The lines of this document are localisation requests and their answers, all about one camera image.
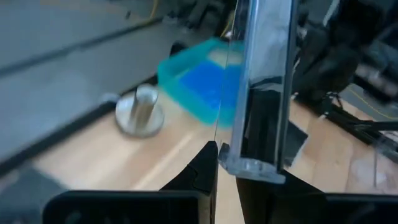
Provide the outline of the jewel case with grey print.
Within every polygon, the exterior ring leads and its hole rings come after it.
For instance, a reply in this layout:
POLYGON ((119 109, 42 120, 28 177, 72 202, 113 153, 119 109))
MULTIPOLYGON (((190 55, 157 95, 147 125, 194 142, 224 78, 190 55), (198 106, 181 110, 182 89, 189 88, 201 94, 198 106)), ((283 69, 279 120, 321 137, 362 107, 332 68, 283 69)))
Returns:
POLYGON ((299 155, 307 139, 308 134, 289 121, 284 149, 285 166, 290 167, 294 163, 295 158, 299 155))

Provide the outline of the black jewel case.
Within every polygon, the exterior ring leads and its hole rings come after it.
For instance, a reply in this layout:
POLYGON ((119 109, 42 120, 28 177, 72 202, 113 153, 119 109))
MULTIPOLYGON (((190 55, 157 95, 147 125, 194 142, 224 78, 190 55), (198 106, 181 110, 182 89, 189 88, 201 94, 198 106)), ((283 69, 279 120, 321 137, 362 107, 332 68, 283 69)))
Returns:
POLYGON ((215 131, 220 165, 283 184, 299 0, 238 0, 215 131))

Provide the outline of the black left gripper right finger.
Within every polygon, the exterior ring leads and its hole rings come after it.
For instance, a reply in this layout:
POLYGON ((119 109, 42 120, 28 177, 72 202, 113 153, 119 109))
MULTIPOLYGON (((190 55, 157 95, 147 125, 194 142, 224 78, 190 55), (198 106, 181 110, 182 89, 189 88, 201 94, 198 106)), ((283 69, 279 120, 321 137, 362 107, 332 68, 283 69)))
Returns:
POLYGON ((245 224, 316 224, 326 205, 325 194, 284 170, 284 184, 237 178, 245 224))

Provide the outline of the blue disc case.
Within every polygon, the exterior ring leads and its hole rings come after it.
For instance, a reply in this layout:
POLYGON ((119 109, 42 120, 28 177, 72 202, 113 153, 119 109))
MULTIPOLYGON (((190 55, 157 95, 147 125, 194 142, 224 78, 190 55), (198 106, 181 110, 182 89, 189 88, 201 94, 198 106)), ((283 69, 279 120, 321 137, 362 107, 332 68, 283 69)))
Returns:
POLYGON ((205 60, 188 71, 180 81, 211 109, 217 109, 220 102, 222 107, 234 108, 240 72, 240 65, 222 68, 212 61, 205 60))

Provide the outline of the teal plastic bin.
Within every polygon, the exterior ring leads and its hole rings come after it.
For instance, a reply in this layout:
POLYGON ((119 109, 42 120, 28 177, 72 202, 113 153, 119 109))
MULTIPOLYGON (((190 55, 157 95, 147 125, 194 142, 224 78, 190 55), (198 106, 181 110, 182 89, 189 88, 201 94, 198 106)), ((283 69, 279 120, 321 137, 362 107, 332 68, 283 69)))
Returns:
POLYGON ((230 127, 233 123, 236 106, 217 109, 208 107, 203 100, 189 90, 180 79, 191 69, 205 60, 212 61, 222 68, 228 65, 242 67, 244 46, 241 42, 227 43, 220 39, 210 38, 200 44, 181 50, 161 61, 157 68, 159 85, 164 91, 190 112, 194 117, 205 124, 218 123, 221 127, 230 127))

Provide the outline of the metal disc spindle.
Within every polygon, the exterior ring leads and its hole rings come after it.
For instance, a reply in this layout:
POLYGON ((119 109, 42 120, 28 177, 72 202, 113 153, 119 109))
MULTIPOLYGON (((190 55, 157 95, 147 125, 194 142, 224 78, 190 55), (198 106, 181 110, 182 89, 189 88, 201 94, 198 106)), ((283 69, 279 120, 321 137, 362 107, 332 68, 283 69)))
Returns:
POLYGON ((119 129, 135 138, 155 136, 165 121, 158 99, 159 92, 151 84, 141 84, 135 91, 120 97, 115 108, 119 129))

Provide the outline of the clear plastic bin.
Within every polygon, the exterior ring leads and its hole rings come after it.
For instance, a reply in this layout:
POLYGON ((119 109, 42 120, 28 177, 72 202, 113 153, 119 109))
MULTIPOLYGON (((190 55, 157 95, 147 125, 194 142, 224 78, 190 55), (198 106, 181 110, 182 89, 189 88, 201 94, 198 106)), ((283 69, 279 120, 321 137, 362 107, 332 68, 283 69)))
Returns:
POLYGON ((371 145, 354 149, 346 191, 398 195, 398 131, 384 131, 371 145))

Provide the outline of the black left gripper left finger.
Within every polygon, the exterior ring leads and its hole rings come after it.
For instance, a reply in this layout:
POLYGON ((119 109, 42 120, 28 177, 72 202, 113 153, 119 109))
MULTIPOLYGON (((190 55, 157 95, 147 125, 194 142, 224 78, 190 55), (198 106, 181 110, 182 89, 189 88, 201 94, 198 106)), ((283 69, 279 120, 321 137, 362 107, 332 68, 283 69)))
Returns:
POLYGON ((163 224, 215 224, 217 156, 215 141, 208 141, 185 168, 161 188, 194 195, 193 202, 173 205, 171 217, 163 224))

